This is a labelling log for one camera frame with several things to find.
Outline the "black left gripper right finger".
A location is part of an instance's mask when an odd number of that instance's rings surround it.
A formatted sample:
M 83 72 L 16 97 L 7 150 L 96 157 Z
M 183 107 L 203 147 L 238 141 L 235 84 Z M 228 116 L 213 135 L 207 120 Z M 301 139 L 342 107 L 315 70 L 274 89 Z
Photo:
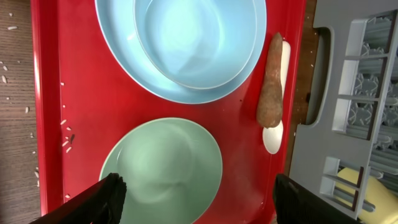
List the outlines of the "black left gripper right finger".
M 358 224 L 284 174 L 276 175 L 272 193 L 278 224 Z

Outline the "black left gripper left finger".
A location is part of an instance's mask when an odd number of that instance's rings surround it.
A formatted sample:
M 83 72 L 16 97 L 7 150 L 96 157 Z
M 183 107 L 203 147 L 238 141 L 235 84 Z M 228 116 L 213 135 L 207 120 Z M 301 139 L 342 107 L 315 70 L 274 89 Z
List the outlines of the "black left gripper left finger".
M 127 186 L 117 173 L 110 173 L 56 210 L 30 224 L 119 224 Z

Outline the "green bowl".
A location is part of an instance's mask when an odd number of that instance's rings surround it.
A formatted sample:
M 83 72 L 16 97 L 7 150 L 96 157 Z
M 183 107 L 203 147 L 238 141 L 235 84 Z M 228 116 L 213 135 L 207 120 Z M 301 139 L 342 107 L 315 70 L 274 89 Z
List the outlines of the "green bowl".
M 218 143 L 203 126 L 160 118 L 118 141 L 99 177 L 110 173 L 119 174 L 127 185 L 121 223 L 189 224 L 214 201 L 223 160 Z

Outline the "yellow plastic cup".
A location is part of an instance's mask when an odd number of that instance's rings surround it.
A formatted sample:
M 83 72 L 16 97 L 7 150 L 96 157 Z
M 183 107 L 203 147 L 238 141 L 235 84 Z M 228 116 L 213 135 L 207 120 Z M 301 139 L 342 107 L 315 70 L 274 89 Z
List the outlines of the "yellow plastic cup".
M 349 168 L 339 171 L 338 177 L 346 179 L 352 183 L 358 179 L 358 172 Z M 336 187 L 341 188 L 351 194 L 354 190 L 340 183 Z M 359 219 L 367 224 L 397 224 L 397 196 L 390 192 L 378 179 L 370 176 L 365 193 L 365 200 L 375 205 L 374 212 L 362 210 Z

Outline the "light blue bowl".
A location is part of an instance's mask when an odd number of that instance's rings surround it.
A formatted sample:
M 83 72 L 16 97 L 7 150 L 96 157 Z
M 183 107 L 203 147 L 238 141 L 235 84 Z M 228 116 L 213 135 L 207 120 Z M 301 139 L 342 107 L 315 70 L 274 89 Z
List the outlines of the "light blue bowl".
M 142 48 L 165 77 L 194 89 L 231 81 L 257 36 L 253 0 L 134 0 Z

